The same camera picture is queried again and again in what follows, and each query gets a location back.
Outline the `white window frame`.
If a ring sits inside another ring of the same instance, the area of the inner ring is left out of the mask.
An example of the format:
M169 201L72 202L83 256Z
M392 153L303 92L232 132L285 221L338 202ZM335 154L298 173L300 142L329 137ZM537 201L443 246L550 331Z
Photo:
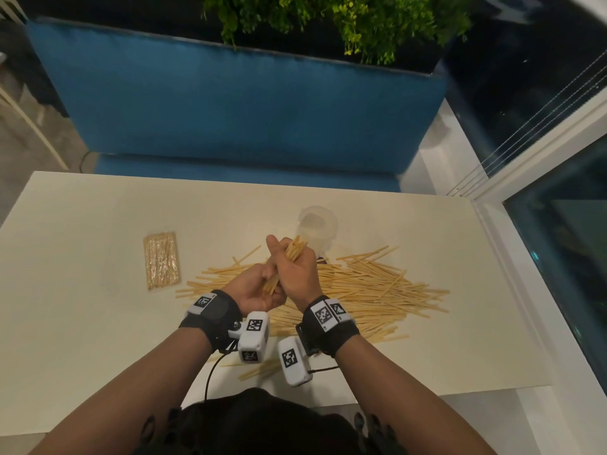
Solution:
M607 192L585 190L603 155L607 88L496 174L444 99L399 179L472 201L548 372L514 399L544 455L607 455Z

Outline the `person's left hand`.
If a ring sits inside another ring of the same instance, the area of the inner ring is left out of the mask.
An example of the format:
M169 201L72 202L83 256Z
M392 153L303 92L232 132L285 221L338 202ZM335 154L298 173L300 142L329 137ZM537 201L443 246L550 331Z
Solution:
M263 292L266 281L276 273L273 266L255 264L236 276L223 291L237 303L243 318L253 311L269 312L284 305L287 298L284 290L279 287L272 295Z

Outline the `pile of loose wooden sticks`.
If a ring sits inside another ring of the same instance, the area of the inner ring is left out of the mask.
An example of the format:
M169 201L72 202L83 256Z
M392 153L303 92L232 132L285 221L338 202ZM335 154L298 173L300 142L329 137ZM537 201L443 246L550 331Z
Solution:
M186 287L175 291L177 299L194 301L213 289L221 289L253 263L251 256L259 252L259 245L242 258L232 257L229 267L208 267L186 282ZM407 338L397 334L397 324L408 316L430 319L430 312L449 313L442 305L448 290L432 289L424 282L411 282L406 270L379 262L380 257L396 251L397 247L382 247L370 253L339 257L335 261L321 258L317 263L321 288L330 298L337 298L357 322L362 336L371 343L383 343ZM296 333L295 325L301 319L292 300L269 314L272 337L287 337ZM279 372L276 358L266 359L262 365L239 375L240 381L254 377L267 378Z

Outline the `blue upholstered bench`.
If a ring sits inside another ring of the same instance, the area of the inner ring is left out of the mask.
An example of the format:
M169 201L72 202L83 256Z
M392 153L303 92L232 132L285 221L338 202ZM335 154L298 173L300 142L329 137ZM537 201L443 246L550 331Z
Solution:
M57 21L26 32L100 175L399 192L444 77Z

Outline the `person's left forearm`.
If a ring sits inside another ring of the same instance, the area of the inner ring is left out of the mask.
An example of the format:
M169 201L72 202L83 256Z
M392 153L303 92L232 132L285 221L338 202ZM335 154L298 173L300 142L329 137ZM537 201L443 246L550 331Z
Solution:
M148 417L162 428L211 354L204 332L178 328L72 411L29 455L131 455Z

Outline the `person's right hand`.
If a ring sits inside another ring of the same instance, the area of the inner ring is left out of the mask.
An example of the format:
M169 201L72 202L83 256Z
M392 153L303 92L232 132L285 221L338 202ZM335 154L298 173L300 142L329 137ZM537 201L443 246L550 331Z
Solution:
M291 239L283 238L280 243L282 245L282 266L280 270L277 270L279 282L286 296L293 301L301 313L304 313L309 305L323 295L317 272L317 263L316 276L287 275L285 272L285 250L287 245L291 243Z

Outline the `beige chair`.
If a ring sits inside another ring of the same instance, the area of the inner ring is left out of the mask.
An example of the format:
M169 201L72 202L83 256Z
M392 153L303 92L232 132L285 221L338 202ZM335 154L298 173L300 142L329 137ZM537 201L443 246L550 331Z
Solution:
M23 9L19 6L17 0L0 0L0 20L10 21L16 25L24 26L27 16ZM2 80L0 80L0 106L11 108L13 112L16 113L16 115L31 128L37 138L55 158L59 167L65 171L69 170L69 167L63 157L57 152L51 141L41 131L39 121L35 122L32 120L32 118L19 105L17 100L15 100L5 88L5 86L2 84Z

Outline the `green leafy plant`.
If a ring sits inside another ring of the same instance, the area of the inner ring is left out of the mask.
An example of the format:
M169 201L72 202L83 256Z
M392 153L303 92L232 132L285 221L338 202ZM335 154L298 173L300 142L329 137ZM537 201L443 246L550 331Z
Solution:
M230 45L428 73L474 0L201 0Z

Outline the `clear-wrapped pack of wooden sticks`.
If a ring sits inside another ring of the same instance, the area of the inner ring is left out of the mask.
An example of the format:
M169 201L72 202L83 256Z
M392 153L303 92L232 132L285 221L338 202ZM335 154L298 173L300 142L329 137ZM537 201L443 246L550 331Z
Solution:
M177 235L174 231L145 236L143 249L148 291L168 288L181 282Z

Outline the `clear plastic cup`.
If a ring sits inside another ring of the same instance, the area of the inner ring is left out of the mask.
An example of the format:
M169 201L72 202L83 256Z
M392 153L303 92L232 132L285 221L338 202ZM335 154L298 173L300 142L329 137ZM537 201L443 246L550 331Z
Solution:
M307 242L317 258L325 256L338 234L338 219L330 209L309 206L299 213L296 235Z

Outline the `person's right forearm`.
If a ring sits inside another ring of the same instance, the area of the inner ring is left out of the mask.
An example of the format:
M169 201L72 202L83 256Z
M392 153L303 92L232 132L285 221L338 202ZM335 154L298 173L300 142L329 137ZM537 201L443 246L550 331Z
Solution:
M360 407L390 426L409 455L497 455L442 398L360 335L335 360Z

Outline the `person's black clothing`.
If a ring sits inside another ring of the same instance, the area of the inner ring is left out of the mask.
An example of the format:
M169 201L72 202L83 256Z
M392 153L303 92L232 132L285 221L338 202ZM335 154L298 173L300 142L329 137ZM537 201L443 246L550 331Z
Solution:
M391 427L364 425L250 388L172 409L162 432L148 417L132 455L408 455Z

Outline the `bundle of wooden sticks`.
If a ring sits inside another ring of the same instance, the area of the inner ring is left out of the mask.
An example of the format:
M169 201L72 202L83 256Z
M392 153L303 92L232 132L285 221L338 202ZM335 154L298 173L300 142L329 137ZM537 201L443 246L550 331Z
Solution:
M307 247L307 241L302 239L300 235L297 235L286 248L286 257L291 262L295 262L302 254L304 248ZM272 295L279 284L279 275L276 273L273 275L263 286L263 292L268 295Z

